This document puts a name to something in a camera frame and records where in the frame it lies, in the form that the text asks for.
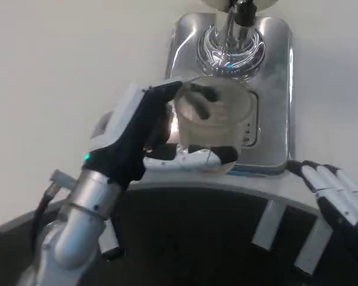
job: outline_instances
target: clear plastic cup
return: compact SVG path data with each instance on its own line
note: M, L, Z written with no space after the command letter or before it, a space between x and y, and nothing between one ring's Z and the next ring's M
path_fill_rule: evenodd
M185 83L174 100L180 144L184 148L232 146L240 152L252 97L244 84L225 77L205 76ZM233 165L210 172L228 172Z

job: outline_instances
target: stainless steel base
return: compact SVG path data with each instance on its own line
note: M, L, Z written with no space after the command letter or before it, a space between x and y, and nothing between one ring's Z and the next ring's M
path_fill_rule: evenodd
M177 23L172 36L166 78L190 80L204 76L196 47L215 14L187 14ZM275 174L284 170L290 156L290 117L293 88L292 34L279 18L258 17L255 28L264 39L266 53L257 72L245 81L257 95L257 108L242 142L234 167L238 172ZM170 142L178 142L172 134Z

